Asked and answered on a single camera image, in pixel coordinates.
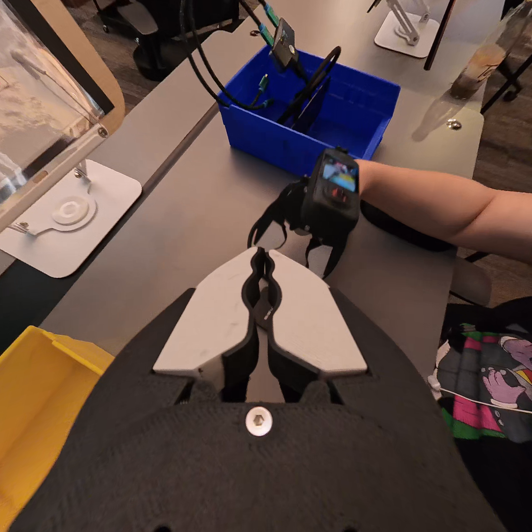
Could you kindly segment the black ribbed wrist rest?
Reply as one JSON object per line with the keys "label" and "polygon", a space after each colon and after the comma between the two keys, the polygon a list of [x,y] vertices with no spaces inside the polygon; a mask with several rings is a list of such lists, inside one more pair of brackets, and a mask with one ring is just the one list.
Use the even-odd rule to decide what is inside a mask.
{"label": "black ribbed wrist rest", "polygon": [[361,200],[360,210],[367,221],[375,227],[421,249],[431,252],[444,252],[453,247],[453,245],[441,239],[412,229],[364,200]]}

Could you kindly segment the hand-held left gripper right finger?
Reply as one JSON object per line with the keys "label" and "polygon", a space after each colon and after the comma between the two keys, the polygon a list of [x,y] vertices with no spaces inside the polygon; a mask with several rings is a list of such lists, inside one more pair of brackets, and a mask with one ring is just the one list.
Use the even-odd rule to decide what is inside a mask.
{"label": "hand-held left gripper right finger", "polygon": [[319,378],[366,373],[368,365],[326,282],[277,250],[267,258],[272,347]]}

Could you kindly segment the yellow plastic bin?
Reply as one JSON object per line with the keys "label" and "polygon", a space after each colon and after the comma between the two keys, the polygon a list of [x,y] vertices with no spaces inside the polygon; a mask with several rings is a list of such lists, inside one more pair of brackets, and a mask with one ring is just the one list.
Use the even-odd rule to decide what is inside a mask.
{"label": "yellow plastic bin", "polygon": [[1,531],[56,462],[114,356],[92,342],[29,326],[1,355]]}

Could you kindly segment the black printed t-shirt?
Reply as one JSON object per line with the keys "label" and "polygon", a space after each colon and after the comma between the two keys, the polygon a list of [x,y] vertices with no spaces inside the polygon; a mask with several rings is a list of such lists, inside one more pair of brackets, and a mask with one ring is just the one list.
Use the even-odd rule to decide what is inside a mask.
{"label": "black printed t-shirt", "polygon": [[428,378],[465,467],[507,531],[531,531],[531,297],[448,304]]}

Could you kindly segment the blue divided plastic bin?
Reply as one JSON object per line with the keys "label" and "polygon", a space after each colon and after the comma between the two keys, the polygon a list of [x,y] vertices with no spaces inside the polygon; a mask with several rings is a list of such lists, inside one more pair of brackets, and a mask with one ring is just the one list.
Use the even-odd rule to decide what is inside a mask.
{"label": "blue divided plastic bin", "polygon": [[234,104],[220,107],[228,140],[233,148],[296,176],[309,175],[318,156],[337,146],[347,149],[354,159],[370,160],[391,121],[401,91],[396,83],[335,64],[327,74],[330,86],[322,110],[309,132],[302,134],[290,129],[294,118],[284,124],[278,120],[303,89],[304,82],[291,70],[278,72],[267,45],[233,76],[227,90],[248,104],[256,96],[264,75],[268,75],[269,84],[258,103],[271,98],[271,106],[258,111]]}

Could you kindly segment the square black HDMI adapter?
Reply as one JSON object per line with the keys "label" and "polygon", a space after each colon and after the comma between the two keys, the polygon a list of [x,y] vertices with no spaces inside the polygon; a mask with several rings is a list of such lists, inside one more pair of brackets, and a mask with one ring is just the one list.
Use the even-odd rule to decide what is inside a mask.
{"label": "square black HDMI adapter", "polygon": [[277,308],[278,293],[275,288],[264,286],[260,291],[258,302],[253,308],[253,317],[258,328],[268,333]]}

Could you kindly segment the clear bottle with gold cap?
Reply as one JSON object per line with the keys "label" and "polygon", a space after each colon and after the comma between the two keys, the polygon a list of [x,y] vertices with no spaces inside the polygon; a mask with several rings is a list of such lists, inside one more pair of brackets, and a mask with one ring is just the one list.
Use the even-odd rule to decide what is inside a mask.
{"label": "clear bottle with gold cap", "polygon": [[510,8],[497,26],[484,37],[449,89],[450,97],[469,100],[531,32],[531,1]]}

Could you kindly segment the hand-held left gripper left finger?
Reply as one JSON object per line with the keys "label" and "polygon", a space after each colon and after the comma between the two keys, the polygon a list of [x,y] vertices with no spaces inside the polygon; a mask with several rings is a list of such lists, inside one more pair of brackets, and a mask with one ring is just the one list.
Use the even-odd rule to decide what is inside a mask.
{"label": "hand-held left gripper left finger", "polygon": [[197,285],[153,365],[155,373],[225,378],[222,355],[242,342],[248,331],[249,309],[242,290],[258,251],[245,250]]}

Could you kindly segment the black push-button HDMI switch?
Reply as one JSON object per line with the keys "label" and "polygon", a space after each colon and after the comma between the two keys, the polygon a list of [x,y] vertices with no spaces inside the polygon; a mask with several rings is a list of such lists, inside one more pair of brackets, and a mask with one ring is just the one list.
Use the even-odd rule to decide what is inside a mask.
{"label": "black push-button HDMI switch", "polygon": [[298,61],[298,52],[295,47],[295,31],[282,17],[276,27],[270,56],[274,66],[280,73],[288,68],[295,67]]}

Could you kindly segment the dark bin divider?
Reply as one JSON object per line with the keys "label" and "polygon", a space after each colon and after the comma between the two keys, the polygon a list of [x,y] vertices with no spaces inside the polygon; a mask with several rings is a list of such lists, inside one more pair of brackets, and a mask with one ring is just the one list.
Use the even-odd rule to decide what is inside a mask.
{"label": "dark bin divider", "polygon": [[307,134],[309,132],[322,110],[325,96],[329,91],[329,86],[330,76],[327,75],[314,96],[310,99],[309,103],[294,120],[294,123],[290,127],[291,130],[295,130],[302,134]]}

